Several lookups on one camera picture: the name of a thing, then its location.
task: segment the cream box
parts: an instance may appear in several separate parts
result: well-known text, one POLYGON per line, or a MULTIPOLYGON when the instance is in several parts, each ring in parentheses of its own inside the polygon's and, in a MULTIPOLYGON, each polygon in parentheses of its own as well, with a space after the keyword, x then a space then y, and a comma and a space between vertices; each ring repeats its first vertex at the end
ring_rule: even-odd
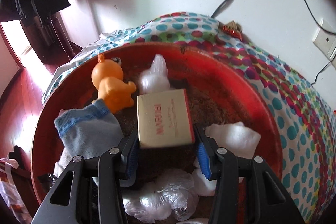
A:
POLYGON ((194 143, 185 89, 139 95, 137 109, 141 148, 194 143))

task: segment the blue sock cuff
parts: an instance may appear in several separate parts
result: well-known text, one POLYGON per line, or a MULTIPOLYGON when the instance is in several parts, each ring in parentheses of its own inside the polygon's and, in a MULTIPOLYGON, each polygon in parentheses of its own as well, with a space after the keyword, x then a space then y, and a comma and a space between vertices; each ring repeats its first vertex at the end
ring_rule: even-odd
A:
POLYGON ((54 124, 59 137, 62 138, 77 123, 93 119, 101 119, 109 113, 111 112, 105 105, 103 99, 99 99, 83 109, 70 109, 64 112, 61 116, 58 116, 55 119, 54 124))

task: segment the toy duck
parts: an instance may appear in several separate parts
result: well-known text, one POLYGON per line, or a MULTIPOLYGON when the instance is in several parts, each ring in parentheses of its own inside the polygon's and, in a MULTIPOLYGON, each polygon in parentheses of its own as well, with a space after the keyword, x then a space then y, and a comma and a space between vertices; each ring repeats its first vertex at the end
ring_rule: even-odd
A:
POLYGON ((92 70, 91 79, 98 89, 98 99, 103 99, 113 114, 134 106, 131 94, 137 90, 137 86, 133 82, 126 84, 123 78, 124 73, 118 63, 105 59, 104 54, 98 54, 98 64, 92 70))

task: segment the red bucket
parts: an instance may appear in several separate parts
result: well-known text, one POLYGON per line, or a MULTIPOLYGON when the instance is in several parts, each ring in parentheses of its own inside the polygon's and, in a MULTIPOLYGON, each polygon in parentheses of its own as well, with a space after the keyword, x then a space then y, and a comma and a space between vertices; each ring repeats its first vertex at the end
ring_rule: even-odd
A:
MULTIPOLYGON (((255 154, 265 158, 274 173, 281 179, 282 149, 274 119, 260 95, 227 64, 193 47, 154 42, 125 45, 105 52, 105 58, 119 57, 122 60, 125 80, 137 83, 138 75, 150 67, 155 54, 161 54, 165 58, 168 77, 172 79, 173 85, 175 82, 176 88, 187 89, 193 122, 211 124, 242 121, 261 134, 255 154)), ((40 203, 46 193, 37 177, 53 173, 55 162, 59 160, 63 150, 63 144, 54 127, 54 120, 61 109, 82 108, 92 99, 96 89, 91 82, 91 72, 96 63, 97 58, 92 58, 76 68, 64 79, 42 109, 31 155, 32 181, 40 203)), ((116 115, 124 133, 129 134, 132 130, 137 117, 136 113, 137 109, 134 106, 116 115)), ((181 168, 192 172, 195 157, 193 151, 179 149, 172 149, 168 155, 167 153, 163 155, 157 150, 142 150, 144 152, 141 153, 144 154, 140 155, 137 180, 141 182, 153 180, 159 174, 158 172, 162 172, 165 168, 181 168), (160 167, 155 172, 146 167, 149 159, 160 157, 165 159, 157 165, 160 167)), ((244 193, 241 184, 239 212, 242 215, 244 214, 244 193)), ((193 217, 209 217, 211 201, 212 198, 201 198, 193 217)))

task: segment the colorful bedsheet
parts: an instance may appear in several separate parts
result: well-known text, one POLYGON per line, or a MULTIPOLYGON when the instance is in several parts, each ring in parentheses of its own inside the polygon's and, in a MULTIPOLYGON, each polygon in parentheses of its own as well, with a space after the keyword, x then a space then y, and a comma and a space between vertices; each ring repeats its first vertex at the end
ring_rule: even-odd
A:
POLYGON ((319 218, 335 195, 336 116, 302 75, 261 48, 225 34, 217 20, 196 13, 164 15, 100 37, 56 70, 43 103, 77 66, 126 43, 178 43, 210 52, 245 77, 265 100, 280 133, 282 183, 306 223, 319 218))

